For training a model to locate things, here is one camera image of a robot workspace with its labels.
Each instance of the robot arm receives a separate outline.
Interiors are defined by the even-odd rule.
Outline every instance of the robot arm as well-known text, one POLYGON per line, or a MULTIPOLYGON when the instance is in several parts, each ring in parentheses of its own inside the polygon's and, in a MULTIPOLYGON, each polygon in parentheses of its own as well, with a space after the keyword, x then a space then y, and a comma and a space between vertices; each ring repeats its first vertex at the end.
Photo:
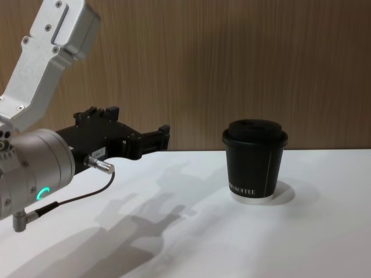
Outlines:
POLYGON ((26 214, 27 206, 68 185, 75 174, 89 167, 113 174, 104 159, 135 160, 168 148, 169 126, 141 134, 118 122, 117 107, 76 113, 75 125, 57 132, 12 137, 43 117, 63 71, 86 57, 99 26, 85 0, 44 0, 31 36, 22 39, 22 54, 0 97, 0 220, 13 215, 16 232, 46 211, 26 214))
POLYGON ((24 131, 44 116, 62 73, 86 57, 99 27, 100 17, 85 0, 44 0, 1 96, 4 133, 24 131))

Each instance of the white table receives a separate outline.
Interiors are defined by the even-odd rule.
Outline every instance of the white table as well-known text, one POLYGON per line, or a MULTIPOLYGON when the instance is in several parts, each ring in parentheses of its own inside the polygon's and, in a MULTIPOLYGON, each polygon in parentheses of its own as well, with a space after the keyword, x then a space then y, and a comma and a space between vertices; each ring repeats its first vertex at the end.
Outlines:
MULTIPOLYGON (((231 198, 224 152, 111 159, 105 192, 14 233, 0 277, 371 277, 371 151, 285 151, 275 199, 231 198)), ((97 170, 27 209, 102 187, 97 170)))

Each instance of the black cable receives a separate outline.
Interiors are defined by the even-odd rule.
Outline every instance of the black cable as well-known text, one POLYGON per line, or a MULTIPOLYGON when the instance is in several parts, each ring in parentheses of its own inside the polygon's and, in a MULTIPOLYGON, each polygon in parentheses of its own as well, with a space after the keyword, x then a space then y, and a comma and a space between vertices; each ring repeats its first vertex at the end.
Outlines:
POLYGON ((63 202, 53 202, 53 203, 47 204, 46 206, 43 206, 43 207, 35 210, 35 212, 37 213, 37 215, 39 217, 41 217, 44 214, 54 210, 55 208, 57 208, 57 207, 59 207, 63 204, 68 204, 68 203, 71 203, 71 202, 74 202, 74 201, 77 201, 77 200, 81 200, 81 199, 96 195, 96 194, 98 194, 102 191, 105 191, 108 187, 110 187, 110 185, 113 183, 114 179, 115 179, 115 172, 112 173, 110 181, 104 187, 102 187, 101 189, 99 189, 97 191, 94 191, 92 193, 88 193, 88 194, 81 195, 81 196, 78 196, 78 197, 75 197, 75 198, 72 198, 72 199, 65 200, 63 202))
POLYGON ((63 202, 60 202, 59 205, 61 206, 62 204, 68 204, 68 203, 71 203, 71 202, 74 202, 74 201, 77 201, 77 200, 81 200, 81 199, 84 199, 84 198, 87 198, 87 197, 90 197, 90 196, 93 196, 93 195, 96 195, 100 192, 103 192, 105 191, 108 187, 110 187, 110 185, 113 183, 115 179, 115 172, 112 173, 112 176, 111 176, 111 179, 110 181, 107 183, 107 185, 97 191, 94 191, 92 193, 88 193, 88 194, 85 194, 85 195, 82 195, 82 196, 79 196, 79 197, 76 197, 76 198, 72 198, 72 199, 69 199, 69 200, 66 200, 66 201, 63 201, 63 202))

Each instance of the cable connector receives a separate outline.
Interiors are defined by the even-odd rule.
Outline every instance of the cable connector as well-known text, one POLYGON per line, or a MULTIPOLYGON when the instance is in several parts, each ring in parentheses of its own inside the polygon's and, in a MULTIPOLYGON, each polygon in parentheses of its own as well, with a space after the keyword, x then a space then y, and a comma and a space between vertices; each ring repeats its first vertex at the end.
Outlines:
POLYGON ((107 162, 104 162, 102 160, 98 160, 92 156, 87 156, 85 158, 85 165, 91 167, 91 168, 95 168, 95 169, 98 169, 102 172, 105 172, 109 175, 111 175, 114 171, 115 171, 115 166, 112 165, 112 164, 109 164, 107 162))

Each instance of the wooden wall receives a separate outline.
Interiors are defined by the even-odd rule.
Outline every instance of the wooden wall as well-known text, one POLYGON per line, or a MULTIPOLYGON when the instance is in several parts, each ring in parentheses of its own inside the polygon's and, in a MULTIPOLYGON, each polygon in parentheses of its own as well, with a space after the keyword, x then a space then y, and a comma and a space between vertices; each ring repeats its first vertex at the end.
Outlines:
MULTIPOLYGON (((220 149, 242 118, 277 121, 289 148, 371 147, 370 0, 88 0, 103 19, 36 127, 121 107, 172 149, 220 149)), ((0 0, 0 91, 41 0, 0 0)))

